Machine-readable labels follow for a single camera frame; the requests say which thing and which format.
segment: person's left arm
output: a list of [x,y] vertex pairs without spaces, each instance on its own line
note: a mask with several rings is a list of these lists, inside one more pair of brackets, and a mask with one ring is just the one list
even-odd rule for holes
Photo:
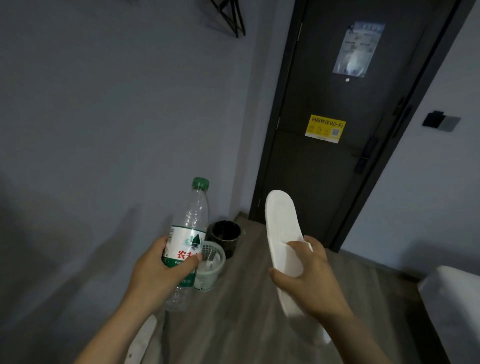
[[167,236],[156,240],[138,259],[127,291],[115,313],[100,329],[74,364],[118,364],[148,316],[158,309],[173,289],[202,260],[195,254],[173,268],[161,256]]

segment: plastic water bottle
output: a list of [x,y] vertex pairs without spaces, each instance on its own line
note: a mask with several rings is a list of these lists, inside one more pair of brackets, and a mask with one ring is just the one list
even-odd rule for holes
[[[209,181],[195,177],[188,205],[180,214],[176,214],[170,229],[162,260],[168,267],[174,267],[189,256],[202,252],[205,233],[208,228]],[[166,302],[168,311],[183,311],[190,301],[196,270],[190,273],[173,291]]]

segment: bottle label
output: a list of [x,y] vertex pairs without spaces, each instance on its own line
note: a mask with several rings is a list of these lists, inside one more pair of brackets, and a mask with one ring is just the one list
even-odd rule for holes
[[[163,251],[163,263],[168,267],[174,267],[188,257],[196,253],[201,253],[204,239],[204,231],[182,226],[172,226],[167,245]],[[180,282],[179,287],[192,287],[195,282],[196,273],[197,270],[195,269]]]

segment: hand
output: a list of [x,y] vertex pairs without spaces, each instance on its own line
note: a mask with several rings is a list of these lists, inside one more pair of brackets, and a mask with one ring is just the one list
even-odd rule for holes
[[168,236],[157,239],[137,260],[122,300],[145,317],[158,309],[202,261],[201,254],[194,254],[177,266],[168,268],[161,260],[167,239]]
[[311,236],[304,239],[313,251],[306,243],[288,242],[303,265],[302,274],[294,278],[270,268],[273,283],[320,322],[332,315],[353,315],[328,264],[324,247]]

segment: black door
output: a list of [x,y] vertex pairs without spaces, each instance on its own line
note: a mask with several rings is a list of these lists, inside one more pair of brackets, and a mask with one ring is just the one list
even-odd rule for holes
[[[268,193],[283,190],[295,203],[302,232],[332,243],[383,142],[411,111],[409,91],[454,3],[306,2],[273,146],[264,150],[268,165],[255,220],[265,221]],[[356,22],[384,24],[370,65],[363,77],[333,73],[344,36]],[[305,136],[312,115],[344,122],[338,143]]]

